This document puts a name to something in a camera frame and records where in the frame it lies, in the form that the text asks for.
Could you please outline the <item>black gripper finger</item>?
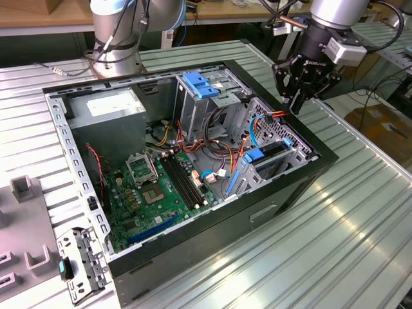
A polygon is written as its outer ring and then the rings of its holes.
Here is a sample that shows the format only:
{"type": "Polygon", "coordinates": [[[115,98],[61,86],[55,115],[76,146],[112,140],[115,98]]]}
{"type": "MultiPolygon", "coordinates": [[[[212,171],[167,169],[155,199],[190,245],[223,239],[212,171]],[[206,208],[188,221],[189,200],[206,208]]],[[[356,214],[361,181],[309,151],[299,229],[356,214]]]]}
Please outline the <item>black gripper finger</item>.
{"type": "Polygon", "coordinates": [[[340,81],[341,75],[337,71],[332,71],[324,76],[316,74],[308,82],[302,83],[295,99],[295,113],[299,114],[306,101],[312,98],[319,98],[322,94],[336,86],[340,81]]]}
{"type": "Polygon", "coordinates": [[[294,75],[298,60],[298,57],[291,57],[288,60],[275,61],[272,65],[276,88],[283,98],[283,110],[291,111],[293,114],[299,113],[297,103],[298,79],[295,79],[296,76],[294,75]]]}

